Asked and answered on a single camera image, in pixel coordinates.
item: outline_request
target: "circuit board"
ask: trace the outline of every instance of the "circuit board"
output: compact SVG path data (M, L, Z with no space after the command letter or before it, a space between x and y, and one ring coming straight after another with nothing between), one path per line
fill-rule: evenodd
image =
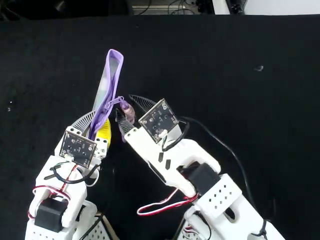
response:
M163 131L169 133L179 121L166 100L162 99L139 119L139 123L157 144L163 138Z
M90 139L77 135L70 131L65 131L60 149L60 157L69 155L73 157L73 162L85 168L90 166L97 144Z

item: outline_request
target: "wire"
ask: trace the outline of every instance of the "wire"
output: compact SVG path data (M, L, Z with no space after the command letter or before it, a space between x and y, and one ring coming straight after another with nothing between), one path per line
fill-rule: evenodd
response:
M187 121L181 121L181 120L179 120L179 122L185 124L183 132L181 133L181 135L174 142L170 143L168 146L165 147L165 143L166 143L167 137L168 137L168 135L166 135L162 140L161 148L162 148L163 152L166 152L166 151L172 149L175 145L177 145L187 135L188 130L190 128L190 123L187 122Z
M144 14L150 8L151 4L152 4L152 0L149 0L148 6L146 7L146 9L140 12L138 15Z
M98 179L99 179L99 170L98 169L97 169L96 174L97 174L96 179L94 180L94 182L92 184L85 184L87 187L93 187L94 185L96 185L96 183L98 182Z
M60 195L64 198L66 198L68 200L68 202L71 200L70 196L68 194L66 194L63 191L60 191L59 189L53 187L53 186L48 186L48 185L39 185L39 186L35 186L32 190L33 194L36 194L36 190L37 189L47 189L50 190L50 192L55 193L57 195Z
M164 206L162 208L159 208L157 210L153 210L153 211L149 211L149 212L142 212L143 210L151 207L151 206L155 206L155 205L162 205L162 204L165 204L167 203L175 194L176 192L178 191L178 189L174 190L166 199L160 201L160 202L155 202L155 203L151 203L151 204L148 204L148 205L145 205L145 206L142 206L140 207L136 213L139 215L139 216L151 216L151 215L156 215L156 214L159 214L161 212L164 212L166 210L169 210L169 209L172 209L172 208L176 208L176 207L180 207L182 205L185 205L185 204L189 204L189 203L192 203L194 200L196 200L198 198L198 194L194 195L193 197L185 197L186 200L183 200L183 201L178 201L178 202L175 202L175 203L172 203L170 205L167 205L167 206Z
M169 5L168 5L168 15L170 14L170 6L176 2L179 2L180 0L174 0L173 2L171 2Z
M70 196L68 194L66 194L65 192L63 191L60 191L59 189L53 187L53 186L49 186L49 185L39 185L39 186L35 186L33 189L32 189L32 193L35 195L36 194L36 191L37 189L47 189L49 190L51 193L55 193L57 194L58 196L60 197L63 197L64 199L66 199L68 202L71 200ZM34 214L32 215L30 213L30 211L28 210L28 218L29 219L35 219L36 217L36 207L34 208Z
M112 169L112 176L113 176L113 190L111 196L114 196L116 193L116 178L115 178L115 169ZM84 240L91 231L98 225L98 223L103 219L104 215L106 214L107 210L109 209L110 201L108 201L105 209L101 212L101 215L98 217L98 219L94 222L94 224L82 235L82 237L79 240Z
M211 230L210 224L208 223L206 218L200 213L200 211L196 211L194 213L194 215L198 216L208 226L208 228L209 228L209 237L207 238L207 240L210 240L211 236L212 236L212 230Z
M62 165L62 164L64 164L64 163L67 163L67 162L61 162L61 164L58 163L58 164L55 165L55 166L59 166L59 165ZM78 166L77 164L73 166L73 168L71 169L71 171L70 171L70 173L69 173L69 176L66 178L67 180L69 180L72 172L77 169L77 166ZM60 189L60 191L63 192L63 191L65 190L65 188L66 188L66 185L67 185L67 184L64 182L63 185L62 185L62 187L61 187L61 189Z
M191 9L188 9L188 8L174 10L171 14L173 15L173 14L179 12L179 11L183 11L183 14L185 14L185 11L189 11L189 12L192 12L192 15L195 15L195 12L192 11Z
M181 221L180 221L180 224L179 224L179 227L178 227L177 230L175 231L175 234L174 234L172 240L177 240L177 239L178 239L178 237L179 237L179 235L180 235L180 232L181 232L181 230L182 230L185 222L186 222L185 218L182 217L182 219L181 219Z
M205 125L203 125L200 121L193 119L192 117L186 117L183 116L183 119L186 119L190 122L194 122L196 124L198 124L200 127L202 127L202 129L207 132L212 138L214 138L217 142L219 142L222 146L224 146L234 157L235 161L237 162L238 166L240 167L242 176L243 176L243 180L244 180L244 184L245 184L245 188L246 188L246 192L249 198L249 201L251 203L251 205L256 209L256 205L254 202L254 198L252 196L251 190L250 190L250 186L249 186L249 182L248 182L248 178L247 178L247 174L245 171L244 166L242 165L241 161L239 160L239 158L237 157L237 155L235 154L235 152L227 145L225 144L223 141L221 141L216 135L214 135Z
M194 6L195 5L194 2L192 2L193 4L187 3L187 0L184 0L183 3L187 4L188 6Z
M52 168L52 171L53 171L54 176L58 180L60 180L61 182L64 182L65 184L78 184L78 183L81 183L81 182L87 180L99 166L100 165L96 164L87 175L85 175L83 178L80 178L80 179L77 179L77 180L64 179L62 176L59 175L59 173L57 173L56 166L54 166Z

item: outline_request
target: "black background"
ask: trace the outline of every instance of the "black background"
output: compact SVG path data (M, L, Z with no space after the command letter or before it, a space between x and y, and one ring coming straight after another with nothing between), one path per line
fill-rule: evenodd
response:
M118 95L164 97L177 115L202 121L242 160L259 212L286 239L317 239L319 22L320 16L141 16L0 24L3 239L24 239L35 178L65 128L92 108L110 48L124 55ZM107 217L121 239L172 237L185 209L136 216L172 189L121 142L115 124L112 133L109 159L88 199L99 209L111 201ZM227 151L195 125L188 137L244 190Z

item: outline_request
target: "yellow object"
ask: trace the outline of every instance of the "yellow object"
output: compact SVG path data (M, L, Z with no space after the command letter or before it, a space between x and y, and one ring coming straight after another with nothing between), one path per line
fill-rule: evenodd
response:
M108 148L110 147L111 143L111 124L109 118L103 124L103 126L98 130L96 133L96 138L102 138L108 140Z

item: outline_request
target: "red and white wire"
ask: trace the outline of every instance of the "red and white wire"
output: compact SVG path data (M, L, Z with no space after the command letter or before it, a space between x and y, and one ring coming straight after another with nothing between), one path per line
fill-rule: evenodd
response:
M73 172L74 170L76 170L76 169L77 169L77 167L78 167L78 165L77 165L77 164L73 166L73 168L71 169L71 171L70 171L70 173L69 173L69 176L66 178L67 180L69 180L69 178L70 178L70 176L71 176L72 172ZM64 182L64 183L63 183L63 185L62 185L62 187L61 187L61 189L60 189L60 191L62 191L62 192L63 192L63 191L65 190L66 186L67 186L67 184Z
M147 208L150 208L152 206L156 206L156 205L162 205L162 204L165 204L167 203L175 194L176 192L178 191L178 189L174 190L166 199L160 201L160 202L155 202L155 203L151 203L151 204L148 204L148 205L145 205L145 206L142 206L140 207L136 213L139 215L139 216L151 216L151 215L155 215L155 214L158 214L158 213L161 213L161 212L164 212L166 210L169 210L169 209L172 209L172 208L176 208L176 207L179 207L179 206L182 206L182 205L185 205L185 204L189 204L189 203L192 203L194 200L197 199L198 197L198 194L196 194L195 196L193 197L190 197L190 198L186 198L186 200L183 200L183 201L178 201L178 202L175 202L175 203L172 203L172 204L169 204L167 206L164 206L162 208L159 208L157 210L153 210L153 211L149 211L149 212L142 212L143 210L147 209Z
M32 193L35 195L36 194L36 190L37 189L47 189L51 192L51 194L57 194L61 197L63 197L64 199L66 199L68 202L70 201L70 197L68 194L64 193L63 191L53 187L53 186L48 186L48 185L39 185L39 186L35 186L32 189ZM35 219L36 216L36 209L34 209L34 215L32 215L29 211L28 211L28 218L29 219Z
M187 226L185 227L183 230L182 230L182 235L187 238L187 239L190 239L189 236L187 234L195 234L195 235L198 235L199 236L199 233L194 230L192 228L192 226Z
M57 194L57 195L65 198L65 199L67 199L68 202L69 202L70 199L71 199L68 194L66 194L65 192L63 192L63 191L61 191L61 190L59 190L59 189L57 189L57 188L55 188L55 187L53 187L53 186L48 186L48 185L35 186L35 187L32 189L33 194L36 194L36 190L37 190L37 189L47 189L47 190L49 190L51 193L55 193L55 194Z

